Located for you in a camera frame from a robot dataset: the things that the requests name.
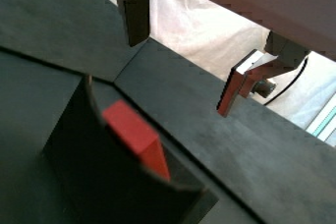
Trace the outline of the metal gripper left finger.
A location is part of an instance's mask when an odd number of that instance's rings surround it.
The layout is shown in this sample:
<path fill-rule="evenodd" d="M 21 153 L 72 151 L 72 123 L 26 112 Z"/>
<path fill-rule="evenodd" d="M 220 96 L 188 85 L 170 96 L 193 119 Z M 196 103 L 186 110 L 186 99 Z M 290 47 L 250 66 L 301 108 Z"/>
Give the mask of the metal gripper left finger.
<path fill-rule="evenodd" d="M 149 0 L 117 0 L 124 18 L 126 44 L 136 46 L 149 37 Z"/>

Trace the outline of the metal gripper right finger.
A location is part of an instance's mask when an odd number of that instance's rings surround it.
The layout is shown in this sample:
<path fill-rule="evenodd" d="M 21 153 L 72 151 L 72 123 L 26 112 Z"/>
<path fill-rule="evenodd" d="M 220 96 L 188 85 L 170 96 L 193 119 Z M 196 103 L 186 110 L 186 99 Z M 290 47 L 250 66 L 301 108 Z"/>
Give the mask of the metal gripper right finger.
<path fill-rule="evenodd" d="M 237 95 L 246 97 L 250 92 L 257 92 L 266 97 L 274 90 L 269 78 L 293 71 L 309 52 L 308 48 L 270 31 L 264 51 L 253 49 L 230 68 L 216 105 L 217 113 L 222 117 L 228 115 Z"/>

